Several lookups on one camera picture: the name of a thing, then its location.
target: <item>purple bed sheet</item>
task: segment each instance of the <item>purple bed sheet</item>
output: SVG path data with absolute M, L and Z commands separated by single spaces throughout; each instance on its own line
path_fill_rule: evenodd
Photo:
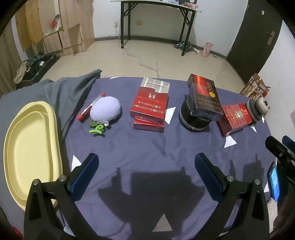
M 187 94 L 187 83 L 170 82 L 167 108 L 176 107 L 164 133 L 133 129 L 130 108 L 142 78 L 101 78 L 93 84 L 81 110 L 100 92 L 116 97 L 122 106 L 119 120 L 105 136 L 88 133 L 89 119 L 75 120 L 66 137 L 71 166 L 73 155 L 83 161 L 89 153 L 99 156 L 99 168 L 76 205 L 94 231 L 106 239 L 191 239 L 213 213 L 213 201 L 194 167 L 194 158 L 204 153 L 225 175 L 267 184 L 267 171 L 275 157 L 265 148 L 271 135 L 266 121 L 231 136 L 236 145 L 224 148 L 216 122 L 203 132 L 184 129 L 178 113 Z M 222 106 L 245 103 L 248 98 L 217 89 Z M 227 226 L 237 213 L 234 209 Z M 171 229 L 153 231 L 165 215 Z

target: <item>brown curtain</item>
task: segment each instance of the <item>brown curtain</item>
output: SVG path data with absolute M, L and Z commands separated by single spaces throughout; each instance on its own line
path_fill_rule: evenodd
M 10 21 L 0 36 L 0 96 L 15 90 L 13 79 L 21 63 Z

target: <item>yellow plastic basin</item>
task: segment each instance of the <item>yellow plastic basin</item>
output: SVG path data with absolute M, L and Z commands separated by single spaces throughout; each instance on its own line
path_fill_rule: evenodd
M 8 189 L 23 210 L 34 179 L 50 182 L 62 175 L 56 116 L 48 103 L 33 102 L 20 110 L 6 133 L 3 159 Z

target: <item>yellow circle on box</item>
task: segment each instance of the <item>yellow circle on box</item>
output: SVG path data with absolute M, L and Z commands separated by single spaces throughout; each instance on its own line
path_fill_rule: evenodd
M 215 97 L 215 94 L 213 92 L 209 92 L 209 95 L 213 98 Z

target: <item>plush keychain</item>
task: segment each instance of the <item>plush keychain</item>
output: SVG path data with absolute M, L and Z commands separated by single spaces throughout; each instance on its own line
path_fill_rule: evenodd
M 100 98 L 90 110 L 89 126 L 95 129 L 89 132 L 102 134 L 104 127 L 109 126 L 109 122 L 116 119 L 120 112 L 121 104 L 118 99 L 110 96 Z

